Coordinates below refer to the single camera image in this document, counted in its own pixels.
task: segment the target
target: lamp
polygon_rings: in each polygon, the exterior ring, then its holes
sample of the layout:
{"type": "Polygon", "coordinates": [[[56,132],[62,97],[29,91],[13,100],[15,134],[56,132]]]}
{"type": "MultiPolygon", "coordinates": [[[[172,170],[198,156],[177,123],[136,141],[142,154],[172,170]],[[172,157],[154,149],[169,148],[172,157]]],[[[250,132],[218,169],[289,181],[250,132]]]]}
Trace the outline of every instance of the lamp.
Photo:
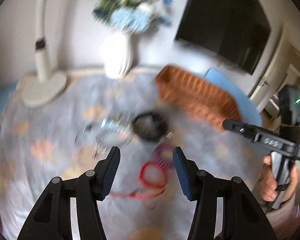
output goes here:
{"type": "Polygon", "coordinates": [[[29,77],[22,91],[26,106],[35,108],[52,101],[66,87],[67,77],[62,71],[52,71],[45,38],[47,0],[37,0],[35,19],[35,62],[37,76],[29,77]]]}

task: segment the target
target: artificial flower arrangement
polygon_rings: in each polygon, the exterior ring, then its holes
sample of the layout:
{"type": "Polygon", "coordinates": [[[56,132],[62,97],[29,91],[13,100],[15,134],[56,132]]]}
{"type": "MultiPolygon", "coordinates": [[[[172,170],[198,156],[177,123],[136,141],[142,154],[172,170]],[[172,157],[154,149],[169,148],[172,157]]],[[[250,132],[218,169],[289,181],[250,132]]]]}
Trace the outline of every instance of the artificial flower arrangement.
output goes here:
{"type": "Polygon", "coordinates": [[[165,6],[173,0],[98,0],[93,17],[110,28],[130,34],[158,29],[160,24],[171,25],[165,6]]]}

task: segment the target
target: person's arm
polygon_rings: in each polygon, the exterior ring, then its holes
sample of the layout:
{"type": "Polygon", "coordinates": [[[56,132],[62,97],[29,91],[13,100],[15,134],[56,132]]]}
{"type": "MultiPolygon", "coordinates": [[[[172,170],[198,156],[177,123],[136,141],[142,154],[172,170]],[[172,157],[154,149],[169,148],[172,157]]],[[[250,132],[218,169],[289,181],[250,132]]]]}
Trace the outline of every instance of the person's arm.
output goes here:
{"type": "MultiPolygon", "coordinates": [[[[265,201],[274,201],[278,193],[276,192],[277,182],[271,172],[271,157],[263,159],[263,180],[261,196],[265,201]]],[[[279,209],[267,213],[268,220],[272,225],[279,240],[288,239],[293,235],[300,225],[300,216],[294,215],[295,210],[295,190],[298,184],[298,170],[294,165],[290,173],[290,184],[282,199],[279,209]]]]}

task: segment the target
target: purple coil ring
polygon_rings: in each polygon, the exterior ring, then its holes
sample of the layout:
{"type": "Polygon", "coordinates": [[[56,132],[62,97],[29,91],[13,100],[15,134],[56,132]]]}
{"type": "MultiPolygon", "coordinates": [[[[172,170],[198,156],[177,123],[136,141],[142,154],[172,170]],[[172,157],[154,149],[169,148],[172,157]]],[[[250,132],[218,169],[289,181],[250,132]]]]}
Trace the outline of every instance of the purple coil ring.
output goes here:
{"type": "Polygon", "coordinates": [[[168,145],[168,144],[161,144],[159,145],[155,150],[154,150],[154,160],[156,163],[159,164],[159,166],[165,170],[168,170],[168,169],[173,169],[174,168],[174,165],[173,165],[173,162],[167,162],[167,161],[164,161],[162,158],[161,158],[161,152],[162,151],[173,151],[174,147],[168,145]]]}

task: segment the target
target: vase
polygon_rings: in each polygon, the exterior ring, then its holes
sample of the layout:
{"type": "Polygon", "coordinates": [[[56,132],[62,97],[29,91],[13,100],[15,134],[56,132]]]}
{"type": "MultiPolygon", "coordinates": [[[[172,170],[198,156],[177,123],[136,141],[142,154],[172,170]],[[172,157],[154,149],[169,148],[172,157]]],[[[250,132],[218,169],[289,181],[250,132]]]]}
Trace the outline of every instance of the vase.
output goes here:
{"type": "Polygon", "coordinates": [[[104,70],[107,77],[125,77],[132,65],[131,34],[114,32],[104,44],[104,70]]]}

